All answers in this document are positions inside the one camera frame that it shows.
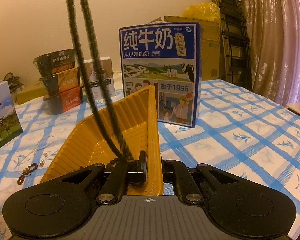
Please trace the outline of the blue tall milk carton box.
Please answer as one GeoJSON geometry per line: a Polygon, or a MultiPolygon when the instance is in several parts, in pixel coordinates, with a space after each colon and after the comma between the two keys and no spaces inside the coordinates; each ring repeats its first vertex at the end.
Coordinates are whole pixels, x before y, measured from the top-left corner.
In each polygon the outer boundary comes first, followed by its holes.
{"type": "Polygon", "coordinates": [[[160,122],[195,126],[202,80],[201,32],[197,22],[119,29],[124,94],[154,86],[160,122]]]}

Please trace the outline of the black folding ladder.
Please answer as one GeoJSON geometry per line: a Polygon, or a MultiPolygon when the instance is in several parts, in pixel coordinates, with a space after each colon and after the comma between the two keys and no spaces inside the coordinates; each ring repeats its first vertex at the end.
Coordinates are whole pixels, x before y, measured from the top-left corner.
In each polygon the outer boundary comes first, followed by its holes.
{"type": "Polygon", "coordinates": [[[213,0],[220,11],[221,59],[219,77],[252,89],[247,21],[240,0],[213,0]]]}

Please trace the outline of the yellow plastic bag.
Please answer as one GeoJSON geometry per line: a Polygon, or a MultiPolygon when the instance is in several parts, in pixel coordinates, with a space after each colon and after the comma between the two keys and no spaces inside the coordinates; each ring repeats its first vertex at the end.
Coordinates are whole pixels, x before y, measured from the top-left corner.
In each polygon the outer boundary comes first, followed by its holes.
{"type": "Polygon", "coordinates": [[[213,2],[192,4],[184,10],[183,17],[197,18],[216,23],[220,23],[221,20],[220,9],[217,4],[213,2]]]}

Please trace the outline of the blue checked tablecloth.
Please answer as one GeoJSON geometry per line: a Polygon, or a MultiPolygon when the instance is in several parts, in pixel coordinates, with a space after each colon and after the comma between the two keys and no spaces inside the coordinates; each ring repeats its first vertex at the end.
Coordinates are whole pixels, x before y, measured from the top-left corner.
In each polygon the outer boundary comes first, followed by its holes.
{"type": "MultiPolygon", "coordinates": [[[[84,102],[60,115],[49,113],[42,99],[16,107],[23,133],[0,148],[0,239],[10,232],[2,217],[5,200],[21,189],[23,168],[48,157],[23,185],[40,182],[75,124],[90,115],[84,102]]],[[[158,124],[163,159],[189,167],[207,163],[286,194],[296,206],[289,232],[300,235],[300,117],[244,88],[214,80],[201,88],[199,117],[194,128],[158,124]]]]}

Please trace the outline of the small white product box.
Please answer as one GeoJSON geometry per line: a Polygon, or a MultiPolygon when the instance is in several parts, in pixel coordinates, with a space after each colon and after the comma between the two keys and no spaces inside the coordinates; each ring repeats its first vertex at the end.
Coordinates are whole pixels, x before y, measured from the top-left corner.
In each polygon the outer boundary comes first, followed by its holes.
{"type": "MultiPolygon", "coordinates": [[[[110,96],[115,96],[112,60],[109,56],[106,56],[106,57],[101,57],[100,61],[101,61],[102,76],[109,90],[110,96]]],[[[93,60],[92,59],[85,60],[84,65],[87,71],[91,92],[95,100],[100,100],[103,98],[103,96],[102,96],[98,78],[96,76],[96,72],[94,71],[93,60]]]]}

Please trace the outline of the middle orange noodle bowl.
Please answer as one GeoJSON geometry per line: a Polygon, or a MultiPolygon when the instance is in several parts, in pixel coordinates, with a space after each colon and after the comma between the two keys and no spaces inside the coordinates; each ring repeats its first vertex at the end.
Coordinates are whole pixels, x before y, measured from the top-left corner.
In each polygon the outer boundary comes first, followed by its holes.
{"type": "Polygon", "coordinates": [[[79,86],[80,70],[71,68],[40,78],[49,96],[57,95],[79,86]]]}

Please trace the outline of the flat cardboard box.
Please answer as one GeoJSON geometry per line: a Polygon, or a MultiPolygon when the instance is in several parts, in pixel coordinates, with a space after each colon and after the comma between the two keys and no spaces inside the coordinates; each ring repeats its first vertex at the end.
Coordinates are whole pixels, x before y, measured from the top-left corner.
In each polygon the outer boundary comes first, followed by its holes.
{"type": "Polygon", "coordinates": [[[42,81],[35,81],[27,86],[21,86],[13,95],[15,105],[21,105],[30,100],[45,96],[47,94],[42,81]]]}

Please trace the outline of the top black noodle bowl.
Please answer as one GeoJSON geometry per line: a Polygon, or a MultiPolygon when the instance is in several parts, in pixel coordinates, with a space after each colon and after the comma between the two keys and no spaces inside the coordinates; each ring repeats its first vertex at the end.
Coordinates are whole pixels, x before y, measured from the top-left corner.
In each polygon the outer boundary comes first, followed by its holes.
{"type": "Polygon", "coordinates": [[[39,70],[41,77],[46,77],[74,68],[75,56],[74,49],[54,51],[36,57],[33,64],[39,70]]]}

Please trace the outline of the pink patterned curtain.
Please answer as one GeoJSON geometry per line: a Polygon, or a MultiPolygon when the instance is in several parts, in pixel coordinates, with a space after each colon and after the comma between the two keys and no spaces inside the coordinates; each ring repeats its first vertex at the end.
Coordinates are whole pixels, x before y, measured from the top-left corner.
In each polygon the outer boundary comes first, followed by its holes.
{"type": "Polygon", "coordinates": [[[252,91],[279,105],[300,101],[300,0],[241,0],[252,91]]]}

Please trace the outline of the brown cardboard box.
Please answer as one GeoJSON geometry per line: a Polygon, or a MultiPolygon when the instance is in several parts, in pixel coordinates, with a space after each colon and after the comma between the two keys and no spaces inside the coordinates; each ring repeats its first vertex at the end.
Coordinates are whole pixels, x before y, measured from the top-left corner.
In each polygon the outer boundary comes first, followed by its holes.
{"type": "Polygon", "coordinates": [[[159,22],[197,22],[202,32],[200,35],[200,57],[202,80],[215,80],[219,78],[220,63],[220,27],[219,24],[210,20],[201,20],[182,16],[164,16],[152,20],[150,23],[159,22]]]}

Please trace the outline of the small pearl earrings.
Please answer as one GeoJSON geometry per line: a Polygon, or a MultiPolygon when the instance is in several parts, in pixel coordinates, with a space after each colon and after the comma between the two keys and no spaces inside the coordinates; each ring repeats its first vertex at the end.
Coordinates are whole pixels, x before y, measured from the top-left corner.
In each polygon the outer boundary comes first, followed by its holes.
{"type": "Polygon", "coordinates": [[[45,165],[45,161],[46,161],[47,157],[48,157],[48,153],[47,152],[43,153],[42,159],[39,163],[39,167],[43,167],[45,165]]]}

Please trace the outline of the bottom red noodle bowl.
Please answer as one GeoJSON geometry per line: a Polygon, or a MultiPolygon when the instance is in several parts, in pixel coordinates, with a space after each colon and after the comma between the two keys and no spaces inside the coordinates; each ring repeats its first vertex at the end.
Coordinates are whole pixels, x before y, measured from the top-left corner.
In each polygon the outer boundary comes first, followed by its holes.
{"type": "Polygon", "coordinates": [[[83,102],[83,86],[77,86],[62,93],[43,97],[53,115],[62,114],[83,102]]]}

